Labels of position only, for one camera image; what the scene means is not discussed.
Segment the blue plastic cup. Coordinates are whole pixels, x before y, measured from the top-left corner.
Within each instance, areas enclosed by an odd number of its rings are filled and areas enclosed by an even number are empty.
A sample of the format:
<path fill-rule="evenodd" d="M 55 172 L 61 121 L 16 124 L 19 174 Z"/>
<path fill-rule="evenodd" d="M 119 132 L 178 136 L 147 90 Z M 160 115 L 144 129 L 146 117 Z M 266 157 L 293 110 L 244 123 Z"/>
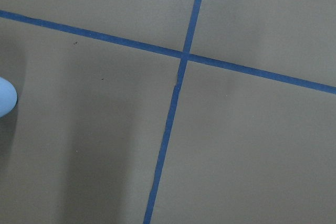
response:
<path fill-rule="evenodd" d="M 17 92 L 15 87 L 6 79 L 1 77 L 1 102 L 0 115 L 1 117 L 8 114 L 15 107 L 17 103 Z"/>

